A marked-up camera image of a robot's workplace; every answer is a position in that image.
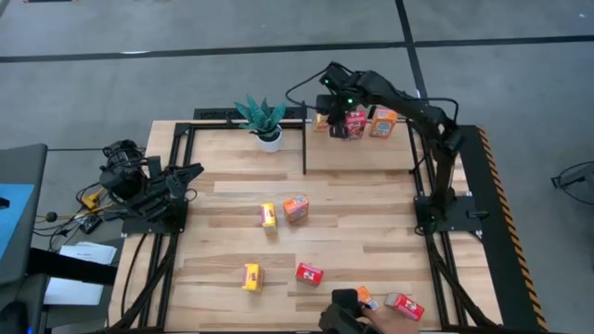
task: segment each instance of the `white pot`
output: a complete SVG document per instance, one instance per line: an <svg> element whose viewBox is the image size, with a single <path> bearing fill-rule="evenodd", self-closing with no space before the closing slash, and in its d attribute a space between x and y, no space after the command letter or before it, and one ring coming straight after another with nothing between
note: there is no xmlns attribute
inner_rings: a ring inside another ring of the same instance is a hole
<svg viewBox="0 0 594 334"><path fill-rule="evenodd" d="M277 125L278 129L280 129L280 133L279 136L276 140L271 141L271 142L267 142L264 141L262 139L260 139L259 136L256 136L256 140L258 140L258 146L260 147L260 149L266 153L274 153L279 151L282 147L283 147L283 142L282 142L282 129L280 128L280 125Z"/></svg>

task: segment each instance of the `succulent plant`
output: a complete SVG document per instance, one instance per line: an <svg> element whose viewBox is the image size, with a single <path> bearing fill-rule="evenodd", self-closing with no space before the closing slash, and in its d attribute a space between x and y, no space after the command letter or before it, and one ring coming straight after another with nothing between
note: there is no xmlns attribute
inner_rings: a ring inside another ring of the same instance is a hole
<svg viewBox="0 0 594 334"><path fill-rule="evenodd" d="M235 102L235 107L239 113L249 122L247 124L240 124L239 127L250 130L250 134L258 135L262 138L270 138L279 133L280 129L277 125L285 116L287 105L282 103L271 110L266 103L266 99L262 101L261 106L258 106L253 97L249 94L246 97L248 98L249 107Z"/></svg>

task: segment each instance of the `blue object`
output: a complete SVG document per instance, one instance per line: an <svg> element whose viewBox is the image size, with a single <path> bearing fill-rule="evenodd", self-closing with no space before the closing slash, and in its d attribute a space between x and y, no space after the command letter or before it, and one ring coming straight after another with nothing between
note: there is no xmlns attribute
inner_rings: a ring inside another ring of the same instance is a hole
<svg viewBox="0 0 594 334"><path fill-rule="evenodd" d="M10 201L8 208L0 210L0 258L15 232L33 188L34 185L0 184L0 198Z"/></svg>

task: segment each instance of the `white paper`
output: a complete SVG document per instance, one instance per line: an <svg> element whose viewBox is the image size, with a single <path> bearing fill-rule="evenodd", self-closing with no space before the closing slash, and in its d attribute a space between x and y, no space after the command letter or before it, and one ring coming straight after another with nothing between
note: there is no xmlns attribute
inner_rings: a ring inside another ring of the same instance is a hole
<svg viewBox="0 0 594 334"><path fill-rule="evenodd" d="M110 264L116 249L112 246L79 242L76 246L62 246L60 255L94 263ZM50 278L45 291L46 305L99 305L103 286L80 281Z"/></svg>

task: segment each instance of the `small box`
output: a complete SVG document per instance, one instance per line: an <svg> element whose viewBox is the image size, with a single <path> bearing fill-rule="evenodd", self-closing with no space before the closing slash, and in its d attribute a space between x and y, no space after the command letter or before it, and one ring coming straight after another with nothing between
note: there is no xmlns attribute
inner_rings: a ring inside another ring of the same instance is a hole
<svg viewBox="0 0 594 334"><path fill-rule="evenodd" d="M328 131L328 116L329 115L316 114L316 124L314 125L315 132Z"/></svg>
<svg viewBox="0 0 594 334"><path fill-rule="evenodd" d="M375 109L369 135L387 138L394 129L397 119L396 111L384 108Z"/></svg>
<svg viewBox="0 0 594 334"><path fill-rule="evenodd" d="M295 198L285 200L282 203L285 211L285 216L289 223L294 223L296 220L303 218L309 212L309 200L306 196L297 196Z"/></svg>
<svg viewBox="0 0 594 334"><path fill-rule="evenodd" d="M247 291L260 291L264 283L264 270L258 263L247 263L243 267L241 288Z"/></svg>
<svg viewBox="0 0 594 334"><path fill-rule="evenodd" d="M312 285L319 285L319 283L322 281L323 276L323 270L317 269L305 263L299 263L299 265L297 266L297 273L295 273L295 277L297 277L297 279L300 279L305 283L309 283Z"/></svg>
<svg viewBox="0 0 594 334"><path fill-rule="evenodd" d="M384 303L386 306L392 307L399 311L405 317L415 321L419 321L423 316L425 309L413 302L410 298L403 295L402 293L390 293Z"/></svg>
<svg viewBox="0 0 594 334"><path fill-rule="evenodd" d="M277 216L275 215L274 203L263 203L260 205L260 216L262 217L262 228L266 234L277 233Z"/></svg>
<svg viewBox="0 0 594 334"><path fill-rule="evenodd" d="M359 287L359 289L356 290L356 293L359 297L359 301L369 305L369 307L371 307L371 310L375 311L378 308L380 308L380 305L371 297L371 294L369 293L367 288Z"/></svg>
<svg viewBox="0 0 594 334"><path fill-rule="evenodd" d="M344 127L348 136L344 140L356 140L363 137L365 124L368 121L366 112L362 109L347 112L344 120Z"/></svg>

